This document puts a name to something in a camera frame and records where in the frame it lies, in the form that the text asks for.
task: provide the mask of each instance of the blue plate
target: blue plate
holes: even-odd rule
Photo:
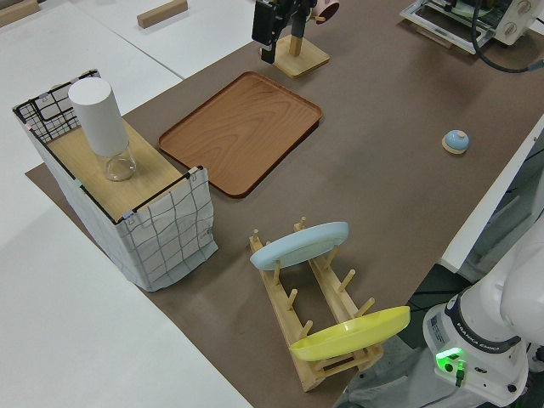
[[[284,236],[263,246],[249,259],[257,269],[274,270],[275,262],[285,268],[329,252],[348,238],[348,223],[316,225]]]

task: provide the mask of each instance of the green light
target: green light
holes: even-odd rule
[[[436,354],[436,364],[440,367],[441,370],[445,370],[445,365],[448,363],[448,361],[456,359],[461,355],[462,348],[449,348]]]

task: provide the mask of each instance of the yellow bowl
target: yellow bowl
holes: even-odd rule
[[[380,310],[307,336],[289,348],[300,360],[317,361],[363,349],[394,336],[410,322],[410,308]]]

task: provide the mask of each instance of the brown tabletop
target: brown tabletop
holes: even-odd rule
[[[262,62],[250,43],[125,116],[156,146],[244,71],[264,74],[324,112],[319,127],[246,198],[211,187],[218,252],[179,283],[147,295],[257,408],[329,407],[355,371],[303,393],[249,263],[252,230],[273,241],[301,216],[308,225],[347,221],[350,237],[333,267],[339,275],[356,269],[352,298],[362,304],[375,297],[373,310],[405,304],[544,112],[544,71],[503,74],[443,48],[402,21],[407,5],[346,1],[327,24],[309,24],[307,38],[331,61],[297,80]],[[535,34],[488,52],[517,66],[543,54]],[[451,129],[471,138],[464,156],[441,146]],[[45,177],[43,168],[36,173],[34,179]],[[314,321],[312,332],[334,323],[306,265],[281,279],[287,290],[298,289],[295,308],[301,320]]]

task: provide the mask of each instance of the brown rectangular tray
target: brown rectangular tray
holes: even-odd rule
[[[186,167],[206,167],[227,196],[244,197],[322,115],[266,76],[245,72],[164,133],[159,146]]]

